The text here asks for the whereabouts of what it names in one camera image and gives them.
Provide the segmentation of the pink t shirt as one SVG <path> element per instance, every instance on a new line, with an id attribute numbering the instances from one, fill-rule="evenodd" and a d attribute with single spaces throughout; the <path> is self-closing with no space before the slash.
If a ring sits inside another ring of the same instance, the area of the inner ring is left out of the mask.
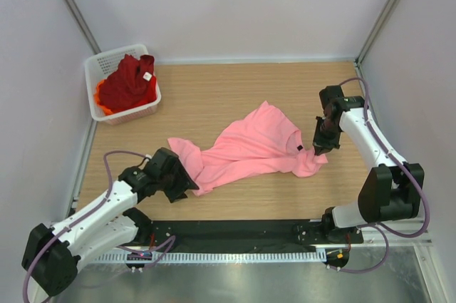
<path id="1" fill-rule="evenodd" d="M 267 101 L 227 126 L 207 150 L 183 138 L 167 141 L 196 183 L 196 196 L 269 173 L 292 173 L 307 178 L 328 163 L 325 155 L 305 149 L 301 130 Z"/>

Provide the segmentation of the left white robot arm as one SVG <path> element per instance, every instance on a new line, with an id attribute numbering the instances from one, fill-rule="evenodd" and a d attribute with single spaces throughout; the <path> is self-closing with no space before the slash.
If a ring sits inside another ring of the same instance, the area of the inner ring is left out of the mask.
<path id="1" fill-rule="evenodd" d="M 28 236 L 21 266 L 26 270 L 22 298 L 29 301 L 29 282 L 48 297 L 63 292 L 96 257 L 125 244 L 145 245 L 152 239 L 152 220 L 137 204 L 162 191 L 170 202 L 198 190 L 179 156 L 167 148 L 144 155 L 139 165 L 124 169 L 118 179 L 82 210 L 48 227 L 43 223 Z"/>

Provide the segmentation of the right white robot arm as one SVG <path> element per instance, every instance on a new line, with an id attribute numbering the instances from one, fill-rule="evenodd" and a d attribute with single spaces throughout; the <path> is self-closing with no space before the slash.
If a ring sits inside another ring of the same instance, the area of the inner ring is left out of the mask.
<path id="1" fill-rule="evenodd" d="M 426 206 L 421 165 L 409 163 L 388 142 L 363 97 L 345 96 L 340 86 L 325 87 L 319 97 L 323 116 L 316 119 L 315 154 L 338 149 L 340 136 L 345 133 L 368 169 L 355 202 L 326 209 L 321 221 L 322 237 L 337 243 L 356 227 L 417 217 L 420 208 Z"/>

